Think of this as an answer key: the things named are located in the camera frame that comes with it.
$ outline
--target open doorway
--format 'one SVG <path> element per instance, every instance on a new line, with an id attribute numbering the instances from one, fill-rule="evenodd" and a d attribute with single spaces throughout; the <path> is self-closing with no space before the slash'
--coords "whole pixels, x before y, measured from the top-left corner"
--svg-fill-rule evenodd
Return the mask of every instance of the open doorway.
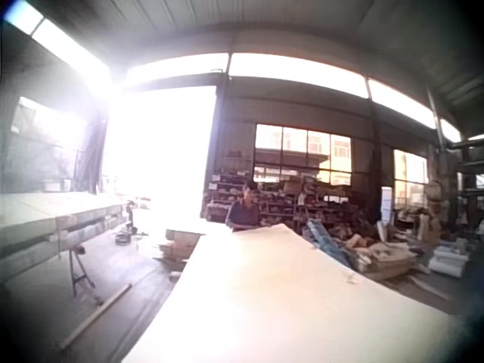
<path id="1" fill-rule="evenodd" d="M 125 94 L 110 112 L 106 190 L 150 199 L 159 221 L 200 218 L 216 87 Z"/>

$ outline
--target dark shirt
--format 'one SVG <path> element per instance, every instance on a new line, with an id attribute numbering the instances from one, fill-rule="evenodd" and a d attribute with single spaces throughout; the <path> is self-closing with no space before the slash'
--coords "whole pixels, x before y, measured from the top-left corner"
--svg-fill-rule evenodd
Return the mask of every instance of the dark shirt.
<path id="1" fill-rule="evenodd" d="M 259 207 L 257 204 L 252 204 L 248 208 L 243 201 L 234 202 L 227 214 L 228 221 L 235 223 L 236 225 L 260 225 L 259 220 Z M 234 232 L 241 231 L 240 229 L 234 228 Z"/>

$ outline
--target skylight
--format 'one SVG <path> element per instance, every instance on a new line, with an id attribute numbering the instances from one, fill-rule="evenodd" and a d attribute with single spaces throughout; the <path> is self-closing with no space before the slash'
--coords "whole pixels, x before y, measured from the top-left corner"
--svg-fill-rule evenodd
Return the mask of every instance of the skylight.
<path id="1" fill-rule="evenodd" d="M 51 21 L 44 20 L 32 37 L 54 55 L 81 73 L 95 94 L 107 91 L 110 84 L 109 68 L 94 55 L 74 42 Z"/>
<path id="2" fill-rule="evenodd" d="M 312 60 L 271 54 L 235 53 L 229 74 L 285 79 L 319 85 L 367 98 L 365 78 L 343 68 Z"/>
<path id="3" fill-rule="evenodd" d="M 370 90 L 371 97 L 378 104 L 403 113 L 431 129 L 436 128 L 433 113 L 430 108 L 425 107 L 388 85 L 384 85 L 373 79 L 370 79 Z"/>
<path id="4" fill-rule="evenodd" d="M 459 132 L 459 130 L 457 130 L 447 120 L 440 119 L 440 123 L 442 125 L 442 133 L 448 140 L 452 142 L 459 142 L 462 140 L 461 133 Z"/>
<path id="5" fill-rule="evenodd" d="M 126 74 L 124 84 L 138 85 L 155 79 L 225 72 L 227 61 L 227 53 L 198 54 L 159 60 L 130 69 Z"/>
<path id="6" fill-rule="evenodd" d="M 32 34 L 36 26 L 44 17 L 32 5 L 24 0 L 16 0 L 5 14 L 5 20 L 28 36 Z"/>

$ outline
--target wooden plank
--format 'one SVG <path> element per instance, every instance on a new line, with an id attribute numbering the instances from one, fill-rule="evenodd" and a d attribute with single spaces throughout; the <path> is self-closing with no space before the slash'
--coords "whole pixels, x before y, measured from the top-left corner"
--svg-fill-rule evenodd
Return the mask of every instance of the wooden plank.
<path id="1" fill-rule="evenodd" d="M 202 237 L 124 362 L 431 361 L 458 327 L 277 225 Z"/>
<path id="2" fill-rule="evenodd" d="M 59 344 L 61 351 L 69 347 L 74 340 L 76 340 L 92 323 L 94 323 L 101 315 L 103 315 L 122 295 L 129 289 L 131 289 L 131 284 L 123 286 L 118 290 L 112 297 L 110 297 L 102 306 L 96 309 L 96 311 L 91 314 L 87 319 L 85 319 L 65 340 Z"/>

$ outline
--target bright light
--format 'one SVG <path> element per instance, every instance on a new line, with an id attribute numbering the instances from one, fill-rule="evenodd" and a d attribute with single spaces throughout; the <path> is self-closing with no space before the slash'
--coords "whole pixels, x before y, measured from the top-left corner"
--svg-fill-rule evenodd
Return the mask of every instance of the bright light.
<path id="1" fill-rule="evenodd" d="M 225 72 L 227 61 L 227 53 L 199 54 L 159 60 L 130 69 L 126 74 L 124 85 L 138 85 L 155 79 L 190 74 Z"/>
<path id="2" fill-rule="evenodd" d="M 469 138 L 469 140 L 480 140 L 481 138 L 484 138 L 484 134 L 473 136 L 472 138 Z"/>
<path id="3" fill-rule="evenodd" d="M 19 104 L 36 111 L 33 126 L 47 135 L 52 143 L 71 150 L 79 147 L 85 131 L 85 123 L 80 118 L 52 110 L 25 97 L 20 97 Z M 12 131 L 22 132 L 20 125 L 12 128 Z"/>
<path id="4" fill-rule="evenodd" d="M 231 76 L 285 79 L 336 89 L 367 98 L 365 78 L 357 73 L 311 60 L 270 54 L 236 53 Z"/>
<path id="5" fill-rule="evenodd" d="M 424 105 L 373 79 L 370 79 L 370 89 L 373 101 L 378 104 L 403 113 L 431 129 L 436 128 L 432 111 Z"/>
<path id="6" fill-rule="evenodd" d="M 95 95 L 105 95 L 108 92 L 110 88 L 109 68 L 52 22 L 44 20 L 32 37 L 81 73 Z"/>
<path id="7" fill-rule="evenodd" d="M 440 119 L 440 124 L 442 126 L 442 133 L 448 140 L 452 142 L 459 142 L 462 140 L 459 130 L 451 125 L 446 119 Z"/>
<path id="8" fill-rule="evenodd" d="M 151 197 L 161 220 L 199 216 L 215 90 L 175 88 L 113 99 L 105 149 L 112 165 L 103 167 L 117 170 L 119 192 Z"/>
<path id="9" fill-rule="evenodd" d="M 5 20 L 22 30 L 28 36 L 44 17 L 32 5 L 24 0 L 16 2 L 8 9 Z"/>

